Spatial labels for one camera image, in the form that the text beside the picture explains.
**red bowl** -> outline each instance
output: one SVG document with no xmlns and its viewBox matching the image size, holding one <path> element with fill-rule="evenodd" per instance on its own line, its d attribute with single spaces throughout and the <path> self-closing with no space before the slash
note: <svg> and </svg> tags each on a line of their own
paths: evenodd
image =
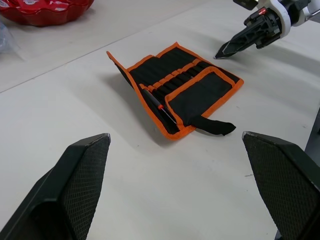
<svg viewBox="0 0 320 240">
<path fill-rule="evenodd" d="M 0 14 L 22 25 L 61 25 L 79 18 L 93 2 L 94 0 L 0 0 Z"/>
</svg>

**red light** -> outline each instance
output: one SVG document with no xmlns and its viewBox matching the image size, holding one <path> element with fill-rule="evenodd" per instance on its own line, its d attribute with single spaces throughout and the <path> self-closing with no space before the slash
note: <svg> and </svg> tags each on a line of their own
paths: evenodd
<svg viewBox="0 0 320 240">
<path fill-rule="evenodd" d="M 261 8 L 259 11 L 258 11 L 258 14 L 259 15 L 265 15 L 267 12 L 267 9 L 265 7 Z"/>
</svg>

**table surface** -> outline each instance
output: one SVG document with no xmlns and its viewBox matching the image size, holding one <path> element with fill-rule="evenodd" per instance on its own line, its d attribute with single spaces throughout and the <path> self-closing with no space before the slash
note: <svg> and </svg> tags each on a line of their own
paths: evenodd
<svg viewBox="0 0 320 240">
<path fill-rule="evenodd" d="M 77 21 L 33 27 L 0 17 L 20 50 L 0 55 L 0 92 L 208 0 L 95 0 Z"/>
<path fill-rule="evenodd" d="M 273 240 L 242 133 L 305 148 L 320 102 L 319 38 L 311 37 L 320 25 L 308 22 L 267 48 L 213 60 L 248 15 L 232 1 L 208 2 L 2 92 L 0 228 L 68 145 L 110 133 L 88 240 Z M 106 55 L 129 67 L 176 41 L 244 79 L 210 117 L 234 123 L 232 134 L 166 140 Z"/>
</svg>

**black strap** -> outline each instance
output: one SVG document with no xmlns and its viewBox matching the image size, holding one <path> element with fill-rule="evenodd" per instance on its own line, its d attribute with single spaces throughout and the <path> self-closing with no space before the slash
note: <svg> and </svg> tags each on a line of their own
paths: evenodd
<svg viewBox="0 0 320 240">
<path fill-rule="evenodd" d="M 195 116 L 191 119 L 190 124 L 210 134 L 223 136 L 232 133 L 236 129 L 236 126 L 230 122 L 210 120 L 203 116 Z"/>
</svg>

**black tool pouch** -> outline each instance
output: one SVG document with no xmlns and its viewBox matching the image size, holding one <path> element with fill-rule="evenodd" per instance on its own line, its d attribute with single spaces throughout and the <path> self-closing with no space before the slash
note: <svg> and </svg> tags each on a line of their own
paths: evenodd
<svg viewBox="0 0 320 240">
<path fill-rule="evenodd" d="M 239 77 L 178 43 L 128 69 L 107 54 L 168 139 L 178 140 L 196 128 L 214 135 L 227 135 L 236 128 L 232 123 L 208 117 L 243 85 Z"/>
</svg>

